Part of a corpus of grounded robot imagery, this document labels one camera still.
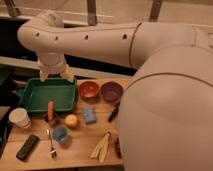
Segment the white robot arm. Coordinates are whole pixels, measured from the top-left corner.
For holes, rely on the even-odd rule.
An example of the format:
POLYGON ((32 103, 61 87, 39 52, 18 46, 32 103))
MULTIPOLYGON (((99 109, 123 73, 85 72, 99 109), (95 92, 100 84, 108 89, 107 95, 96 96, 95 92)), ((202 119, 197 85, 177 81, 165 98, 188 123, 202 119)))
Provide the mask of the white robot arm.
POLYGON ((125 171, 213 171, 213 37, 193 25, 66 28, 43 11, 17 32, 44 75, 72 55, 133 69, 118 134, 125 171))

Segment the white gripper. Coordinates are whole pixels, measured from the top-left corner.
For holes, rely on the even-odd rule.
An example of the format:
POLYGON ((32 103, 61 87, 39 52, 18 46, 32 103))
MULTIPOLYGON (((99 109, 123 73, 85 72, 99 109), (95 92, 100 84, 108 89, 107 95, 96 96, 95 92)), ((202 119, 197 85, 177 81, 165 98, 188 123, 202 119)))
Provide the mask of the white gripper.
POLYGON ((38 65, 40 68, 40 81, 44 82, 48 78, 48 74, 55 75, 63 72, 64 78, 72 82, 74 73, 72 68, 67 65, 63 54, 58 53, 38 53, 38 65))

